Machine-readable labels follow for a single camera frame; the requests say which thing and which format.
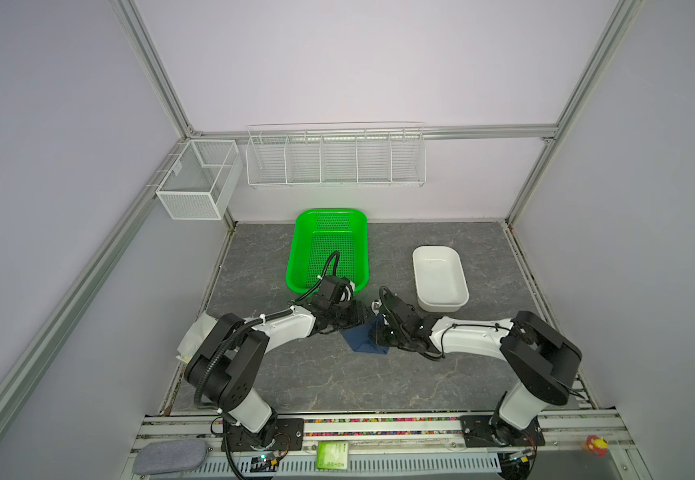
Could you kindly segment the dark blue paper napkin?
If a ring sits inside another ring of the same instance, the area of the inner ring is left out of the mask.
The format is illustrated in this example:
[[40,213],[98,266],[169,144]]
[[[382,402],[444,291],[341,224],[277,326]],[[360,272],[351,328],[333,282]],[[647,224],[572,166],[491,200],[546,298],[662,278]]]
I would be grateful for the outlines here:
[[387,355],[389,347],[379,346],[371,339],[373,324],[363,324],[341,332],[347,346],[357,353]]

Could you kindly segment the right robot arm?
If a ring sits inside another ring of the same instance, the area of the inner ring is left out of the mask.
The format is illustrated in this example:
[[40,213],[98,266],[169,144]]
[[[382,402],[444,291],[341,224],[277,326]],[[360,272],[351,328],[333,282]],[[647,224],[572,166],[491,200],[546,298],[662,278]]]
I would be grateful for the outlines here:
[[549,323],[531,311],[491,322],[423,316],[385,287],[373,311],[381,322],[369,338],[379,346],[431,361],[453,353],[491,357],[513,369],[517,383],[501,396],[493,414],[461,418],[467,447],[545,445],[537,416],[549,406],[567,404],[583,359],[581,350]]

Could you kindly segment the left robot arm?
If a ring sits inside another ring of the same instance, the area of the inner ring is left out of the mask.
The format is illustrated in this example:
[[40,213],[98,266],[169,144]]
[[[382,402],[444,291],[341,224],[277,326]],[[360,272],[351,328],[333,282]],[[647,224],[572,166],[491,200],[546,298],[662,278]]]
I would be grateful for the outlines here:
[[371,309],[355,299],[353,282],[338,275],[341,253],[328,257],[317,283],[279,312],[216,320],[184,372],[193,404],[215,410],[225,432],[239,432],[253,448],[271,447],[279,434],[276,410],[254,389],[265,355],[295,340],[367,323]]

